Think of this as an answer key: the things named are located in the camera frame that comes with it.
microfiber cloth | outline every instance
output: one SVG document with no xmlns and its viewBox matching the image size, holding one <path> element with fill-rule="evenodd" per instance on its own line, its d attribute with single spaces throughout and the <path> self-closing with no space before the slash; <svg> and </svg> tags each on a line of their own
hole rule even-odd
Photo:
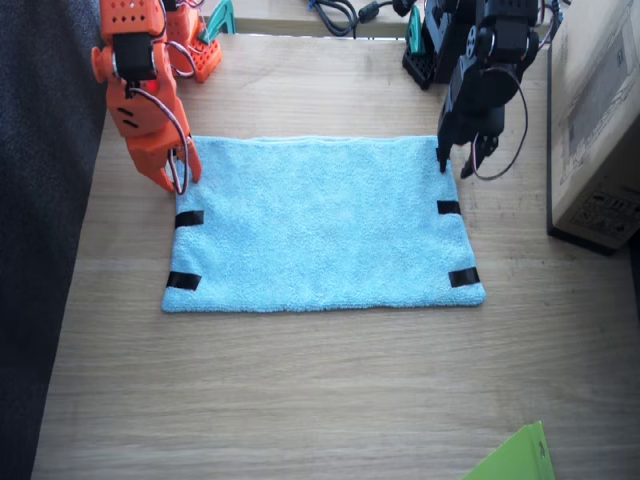
<svg viewBox="0 0 640 480">
<path fill-rule="evenodd" d="M 196 137 L 167 312 L 475 306 L 486 295 L 435 137 Z"/>
</svg>

cable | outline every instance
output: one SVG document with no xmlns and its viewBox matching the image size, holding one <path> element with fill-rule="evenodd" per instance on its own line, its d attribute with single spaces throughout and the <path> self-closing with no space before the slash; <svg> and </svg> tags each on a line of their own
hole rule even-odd
<svg viewBox="0 0 640 480">
<path fill-rule="evenodd" d="M 309 2 L 309 9 L 314 8 L 316 12 L 318 12 L 320 20 L 322 20 L 322 23 L 324 23 L 325 27 L 327 27 L 327 30 L 329 30 L 332 35 L 336 37 L 345 37 L 351 33 L 355 39 L 356 27 L 359 24 L 370 22 L 378 15 L 380 7 L 386 7 L 387 5 L 392 4 L 392 1 L 384 1 L 381 3 L 373 1 L 361 8 L 359 12 L 356 12 L 356 9 L 349 0 L 311 0 Z M 333 8 L 341 12 L 345 17 L 347 17 L 347 26 L 344 27 L 338 25 L 331 20 L 324 11 L 323 6 Z"/>
<path fill-rule="evenodd" d="M 162 101 L 155 95 L 152 95 L 146 90 L 137 87 L 131 87 L 129 88 L 129 91 L 140 94 L 144 98 L 155 104 L 160 110 L 162 110 L 162 113 L 164 113 L 169 118 L 171 123 L 173 123 L 173 126 L 176 127 L 178 135 L 180 135 L 180 140 L 182 140 L 182 144 L 184 145 L 184 177 L 182 179 L 182 187 L 180 187 L 180 183 L 178 182 L 178 171 L 173 159 L 173 149 L 169 151 L 167 160 L 169 161 L 169 167 L 171 168 L 171 174 L 173 175 L 173 184 L 176 189 L 176 194 L 184 195 L 185 193 L 187 193 L 187 188 L 189 187 L 189 144 L 187 142 L 187 136 L 182 129 L 182 125 L 180 125 L 180 122 L 178 122 L 178 119 L 173 114 L 173 112 L 169 110 L 169 108 L 164 103 L 162 103 Z"/>
<path fill-rule="evenodd" d="M 540 12 L 540 23 L 538 23 L 537 26 L 540 26 L 544 24 L 544 14 L 547 11 L 547 4 L 544 3 L 544 0 L 540 0 L 540 7 L 538 8 L 538 11 Z"/>
<path fill-rule="evenodd" d="M 174 42 L 173 40 L 167 42 L 167 46 L 175 48 L 181 54 L 183 54 L 185 57 L 187 57 L 187 60 L 189 60 L 189 64 L 191 64 L 191 72 L 181 72 L 180 70 L 178 70 L 173 65 L 171 65 L 171 68 L 182 78 L 191 78 L 191 77 L 195 76 L 195 74 L 196 74 L 196 62 L 193 61 L 193 57 L 187 51 L 187 49 L 184 48 L 182 45 L 180 45 L 178 42 Z"/>
<path fill-rule="evenodd" d="M 544 38 L 542 39 L 542 41 L 538 44 L 538 50 L 542 50 L 542 47 L 544 47 L 547 42 L 549 41 L 549 38 L 551 37 L 551 32 L 553 32 L 553 25 L 555 24 L 556 21 L 556 14 L 555 12 L 551 9 L 551 5 L 549 4 L 545 4 L 544 6 L 544 10 L 546 9 L 550 9 L 551 10 L 551 24 L 549 25 L 549 30 L 547 30 L 547 34 L 544 36 Z"/>
<path fill-rule="evenodd" d="M 472 165 L 473 165 L 473 173 L 480 180 L 491 181 L 491 180 L 496 180 L 501 176 L 503 176 L 505 173 L 507 173 L 511 169 L 511 167 L 513 167 L 513 164 L 516 163 L 516 160 L 520 155 L 520 151 L 522 150 L 522 146 L 524 145 L 524 139 L 527 138 L 527 132 L 529 131 L 529 110 L 527 109 L 527 100 L 524 98 L 524 93 L 522 92 L 522 87 L 520 86 L 520 82 L 511 71 L 501 67 L 491 67 L 491 68 L 487 68 L 485 72 L 504 72 L 508 74 L 516 83 L 518 87 L 518 91 L 520 92 L 520 96 L 522 97 L 522 104 L 524 105 L 524 133 L 522 134 L 522 140 L 520 140 L 520 145 L 518 146 L 518 150 L 516 150 L 516 154 L 513 157 L 513 160 L 511 160 L 511 163 L 507 165 L 507 167 L 504 170 L 502 170 L 500 173 L 497 173 L 496 175 L 491 175 L 489 177 L 485 177 L 478 174 L 478 167 L 476 165 L 476 143 L 478 141 L 478 136 L 480 134 L 476 134 L 476 138 L 473 140 L 473 145 L 471 146 L 471 159 L 472 159 Z"/>
<path fill-rule="evenodd" d="M 163 0 L 158 0 L 158 2 L 160 2 L 160 7 L 162 7 L 162 14 L 164 15 L 164 25 L 162 26 L 160 35 L 154 37 L 151 43 L 161 42 L 164 39 L 164 34 L 167 33 L 167 9 L 164 8 Z"/>
</svg>

black tape strip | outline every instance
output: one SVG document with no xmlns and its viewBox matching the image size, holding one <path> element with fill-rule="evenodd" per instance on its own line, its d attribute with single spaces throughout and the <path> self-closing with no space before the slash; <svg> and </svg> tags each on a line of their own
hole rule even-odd
<svg viewBox="0 0 640 480">
<path fill-rule="evenodd" d="M 195 227 L 204 223 L 204 210 L 192 210 L 176 215 L 176 228 Z"/>
<path fill-rule="evenodd" d="M 451 281 L 451 288 L 458 288 L 480 283 L 480 276 L 476 267 L 473 267 L 458 270 L 457 272 L 449 272 L 449 280 Z"/>
<path fill-rule="evenodd" d="M 438 213 L 440 215 L 446 215 L 448 213 L 457 213 L 460 215 L 460 204 L 454 201 L 438 200 Z"/>
<path fill-rule="evenodd" d="M 169 272 L 167 287 L 181 288 L 182 290 L 195 290 L 200 284 L 200 275 L 193 273 Z"/>
</svg>

green folder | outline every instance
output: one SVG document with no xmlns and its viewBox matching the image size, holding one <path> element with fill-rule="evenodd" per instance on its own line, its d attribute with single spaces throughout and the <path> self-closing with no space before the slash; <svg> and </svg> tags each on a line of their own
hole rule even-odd
<svg viewBox="0 0 640 480">
<path fill-rule="evenodd" d="M 464 480 L 555 480 L 542 422 L 522 427 Z"/>
</svg>

wooden table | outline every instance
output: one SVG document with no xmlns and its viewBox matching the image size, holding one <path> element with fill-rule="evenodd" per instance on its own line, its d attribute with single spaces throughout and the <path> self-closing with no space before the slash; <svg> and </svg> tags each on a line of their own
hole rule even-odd
<svg viewBox="0 0 640 480">
<path fill-rule="evenodd" d="M 197 135 L 435 134 L 403 42 L 222 38 L 180 83 Z M 627 252 L 545 233 L 546 52 L 522 157 L 458 181 L 478 309 L 166 315 L 174 200 L 105 123 L 35 479 L 456 479 L 542 420 L 557 478 L 636 478 L 640 334 Z M 504 165 L 523 129 L 507 108 Z M 453 152 L 458 171 L 467 150 Z"/>
</svg>

